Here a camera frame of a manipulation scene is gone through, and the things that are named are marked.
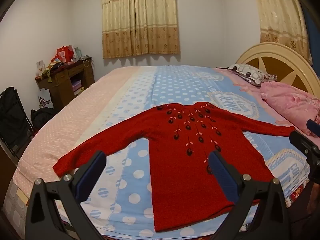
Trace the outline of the red knitted embroidered sweater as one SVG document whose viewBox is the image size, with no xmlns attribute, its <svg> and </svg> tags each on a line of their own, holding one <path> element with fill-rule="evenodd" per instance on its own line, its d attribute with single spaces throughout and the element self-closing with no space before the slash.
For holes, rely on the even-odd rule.
<svg viewBox="0 0 320 240">
<path fill-rule="evenodd" d="M 96 134 L 53 166 L 59 176 L 79 168 L 97 151 L 114 154 L 132 142 L 149 142 L 151 199 L 157 232 L 181 228 L 230 211 L 208 157 L 218 151 L 240 174 L 273 179 L 263 156 L 244 133 L 288 137 L 294 127 L 277 126 L 220 109 L 208 102 L 170 103 L 143 111 Z"/>
</svg>

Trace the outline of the pink folded blanket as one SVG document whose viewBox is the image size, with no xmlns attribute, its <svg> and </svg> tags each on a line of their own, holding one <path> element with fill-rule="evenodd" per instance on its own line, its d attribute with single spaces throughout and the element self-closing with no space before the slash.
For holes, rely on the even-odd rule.
<svg viewBox="0 0 320 240">
<path fill-rule="evenodd" d="M 260 87 L 261 98 L 278 114 L 295 125 L 306 135 L 315 136 L 306 123 L 319 124 L 319 99 L 310 93 L 281 82 L 264 82 Z"/>
</svg>

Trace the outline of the cream wooden headboard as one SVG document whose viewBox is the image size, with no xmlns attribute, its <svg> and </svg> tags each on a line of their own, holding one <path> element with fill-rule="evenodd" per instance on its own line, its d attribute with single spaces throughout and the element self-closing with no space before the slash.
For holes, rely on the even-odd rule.
<svg viewBox="0 0 320 240">
<path fill-rule="evenodd" d="M 293 49 L 274 42 L 263 42 L 246 50 L 237 63 L 249 64 L 277 81 L 319 97 L 319 78 L 310 64 Z"/>
</svg>

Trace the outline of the white patterned pillow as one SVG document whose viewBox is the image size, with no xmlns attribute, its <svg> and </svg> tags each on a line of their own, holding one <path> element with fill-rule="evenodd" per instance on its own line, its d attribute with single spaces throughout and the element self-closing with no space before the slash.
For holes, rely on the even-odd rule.
<svg viewBox="0 0 320 240">
<path fill-rule="evenodd" d="M 255 87 L 261 87 L 262 83 L 277 81 L 277 76 L 268 74 L 249 64 L 233 64 L 227 68 Z"/>
</svg>

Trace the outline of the blue polka dot bedsheet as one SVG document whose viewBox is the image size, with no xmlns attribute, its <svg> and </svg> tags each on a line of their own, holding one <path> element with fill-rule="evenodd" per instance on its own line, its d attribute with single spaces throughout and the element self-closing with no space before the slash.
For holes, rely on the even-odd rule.
<svg viewBox="0 0 320 240">
<path fill-rule="evenodd" d="M 29 196 L 96 151 L 107 162 L 81 205 L 97 230 L 119 239 L 213 234 L 232 207 L 208 167 L 218 150 L 240 173 L 278 178 L 291 204 L 308 181 L 291 124 L 260 89 L 229 70 L 126 67 L 100 78 L 44 125 L 13 176 Z"/>
</svg>

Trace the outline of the black folding chair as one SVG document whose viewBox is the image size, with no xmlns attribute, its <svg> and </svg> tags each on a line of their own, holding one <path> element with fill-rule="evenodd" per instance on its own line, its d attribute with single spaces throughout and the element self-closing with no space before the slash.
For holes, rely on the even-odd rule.
<svg viewBox="0 0 320 240">
<path fill-rule="evenodd" d="M 24 111 L 17 90 L 8 87 L 1 93 L 1 141 L 13 157 L 20 159 L 33 135 L 34 128 Z"/>
</svg>

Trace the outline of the black bag on floor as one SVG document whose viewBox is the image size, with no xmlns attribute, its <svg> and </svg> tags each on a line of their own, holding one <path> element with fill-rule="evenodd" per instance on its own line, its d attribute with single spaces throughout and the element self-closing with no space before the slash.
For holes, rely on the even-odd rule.
<svg viewBox="0 0 320 240">
<path fill-rule="evenodd" d="M 48 121 L 56 116 L 57 111 L 53 108 L 43 107 L 38 110 L 31 110 L 31 123 L 36 130 L 40 130 Z"/>
</svg>

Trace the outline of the beige right window curtain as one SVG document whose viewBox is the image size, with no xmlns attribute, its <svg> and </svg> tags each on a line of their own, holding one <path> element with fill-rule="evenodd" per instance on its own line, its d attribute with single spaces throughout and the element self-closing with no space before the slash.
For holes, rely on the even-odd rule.
<svg viewBox="0 0 320 240">
<path fill-rule="evenodd" d="M 308 32 L 299 0 L 257 0 L 257 4 L 260 42 L 285 45 L 312 64 Z"/>
</svg>

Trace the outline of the beige window curtain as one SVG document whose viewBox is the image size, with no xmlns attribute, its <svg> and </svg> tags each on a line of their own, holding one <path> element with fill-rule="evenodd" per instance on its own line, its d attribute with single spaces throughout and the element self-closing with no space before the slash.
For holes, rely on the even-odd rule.
<svg viewBox="0 0 320 240">
<path fill-rule="evenodd" d="M 179 54 L 176 0 L 102 0 L 103 58 Z"/>
<path fill-rule="evenodd" d="M 257 4 L 260 42 L 285 45 L 312 64 L 308 32 L 299 0 L 257 0 Z"/>
</svg>

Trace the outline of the green striped cloth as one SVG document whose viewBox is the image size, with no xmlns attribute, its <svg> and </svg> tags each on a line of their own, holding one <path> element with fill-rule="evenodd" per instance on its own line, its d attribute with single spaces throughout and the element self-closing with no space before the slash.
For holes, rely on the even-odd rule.
<svg viewBox="0 0 320 240">
<path fill-rule="evenodd" d="M 65 63 L 56 59 L 52 61 L 43 71 L 41 74 L 40 78 L 41 80 L 44 79 L 45 77 L 48 78 L 48 82 L 52 83 L 52 78 L 51 78 L 51 73 L 58 70 L 60 67 L 64 66 Z"/>
</svg>

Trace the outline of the dark wooden desk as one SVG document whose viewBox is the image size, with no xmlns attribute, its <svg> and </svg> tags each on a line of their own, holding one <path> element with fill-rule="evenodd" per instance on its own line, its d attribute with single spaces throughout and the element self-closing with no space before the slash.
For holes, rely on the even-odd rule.
<svg viewBox="0 0 320 240">
<path fill-rule="evenodd" d="M 73 83 L 81 81 L 81 88 L 87 89 L 95 83 L 93 74 L 93 60 L 90 56 L 84 59 L 61 65 L 50 72 L 51 81 L 48 75 L 35 77 L 39 89 L 48 89 L 56 111 L 62 110 L 73 99 L 75 91 Z"/>
</svg>

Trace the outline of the white card on desk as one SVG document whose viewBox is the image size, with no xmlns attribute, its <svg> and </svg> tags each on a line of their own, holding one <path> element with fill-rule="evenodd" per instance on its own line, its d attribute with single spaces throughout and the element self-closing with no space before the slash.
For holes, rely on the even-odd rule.
<svg viewBox="0 0 320 240">
<path fill-rule="evenodd" d="M 38 76 L 41 76 L 43 74 L 43 72 L 45 71 L 45 68 L 46 68 L 46 65 L 44 64 L 44 62 L 41 60 L 41 61 L 38 61 L 36 63 L 36 66 L 37 66 L 37 75 Z"/>
</svg>

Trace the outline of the clear plastic bottle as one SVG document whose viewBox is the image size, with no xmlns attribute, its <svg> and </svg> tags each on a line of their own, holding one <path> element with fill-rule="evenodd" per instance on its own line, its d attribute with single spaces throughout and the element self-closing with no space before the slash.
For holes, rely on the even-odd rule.
<svg viewBox="0 0 320 240">
<path fill-rule="evenodd" d="M 81 50 L 80 50 L 78 47 L 75 47 L 74 50 L 75 50 L 75 53 L 76 53 L 76 57 L 77 57 L 78 59 L 80 59 L 80 58 L 82 57 L 82 52 L 81 52 Z"/>
</svg>

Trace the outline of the beige centre window curtain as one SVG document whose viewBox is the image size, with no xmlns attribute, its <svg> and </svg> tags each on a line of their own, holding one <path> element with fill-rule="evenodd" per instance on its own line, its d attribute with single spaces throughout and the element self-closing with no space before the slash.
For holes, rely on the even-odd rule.
<svg viewBox="0 0 320 240">
<path fill-rule="evenodd" d="M 176 0 L 102 0 L 103 58 L 179 54 Z"/>
</svg>

